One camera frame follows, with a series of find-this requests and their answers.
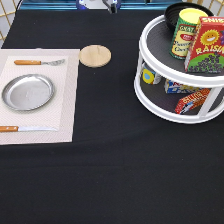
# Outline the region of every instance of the red box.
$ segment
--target red box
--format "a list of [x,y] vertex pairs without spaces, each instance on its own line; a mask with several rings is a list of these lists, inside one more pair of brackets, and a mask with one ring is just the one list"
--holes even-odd
[[210,89],[206,88],[180,99],[176,106],[175,112],[177,114],[183,114],[189,110],[194,109],[195,107],[202,105],[209,93]]
[[224,17],[200,17],[185,71],[220,73],[224,66]]

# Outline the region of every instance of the knife handle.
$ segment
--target knife handle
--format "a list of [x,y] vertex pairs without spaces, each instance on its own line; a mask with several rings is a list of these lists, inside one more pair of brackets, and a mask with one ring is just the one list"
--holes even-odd
[[41,61],[32,60],[16,60],[14,61],[16,65],[41,65]]
[[0,126],[0,132],[17,132],[18,126]]

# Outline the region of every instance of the white placemat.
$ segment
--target white placemat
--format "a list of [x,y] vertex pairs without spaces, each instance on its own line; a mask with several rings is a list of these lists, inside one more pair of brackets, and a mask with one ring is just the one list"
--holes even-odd
[[[0,133],[0,144],[53,143],[72,141],[79,50],[1,50],[0,91],[13,78],[24,74],[42,74],[54,83],[54,97],[43,107],[29,112],[13,111],[1,100],[0,125],[49,126],[58,131]],[[60,66],[19,66],[14,60],[53,61],[65,58]]]

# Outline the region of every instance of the food package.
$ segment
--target food package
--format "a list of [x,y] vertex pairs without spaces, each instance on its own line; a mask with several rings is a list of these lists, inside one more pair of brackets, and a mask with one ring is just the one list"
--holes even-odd
[[193,93],[201,89],[199,87],[183,85],[169,79],[166,79],[164,88],[166,93]]
[[185,59],[185,71],[220,73],[224,66],[224,17],[200,17]]
[[162,76],[151,69],[146,63],[142,67],[142,79],[147,84],[158,84]]
[[209,92],[210,89],[206,88],[180,99],[176,106],[175,112],[177,114],[183,114],[202,105],[205,102]]

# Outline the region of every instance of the raisin box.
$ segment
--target raisin box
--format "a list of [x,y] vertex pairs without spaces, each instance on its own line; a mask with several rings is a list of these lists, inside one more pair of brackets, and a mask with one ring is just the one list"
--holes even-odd
[[185,71],[220,73],[224,66],[224,17],[200,17],[185,59]]

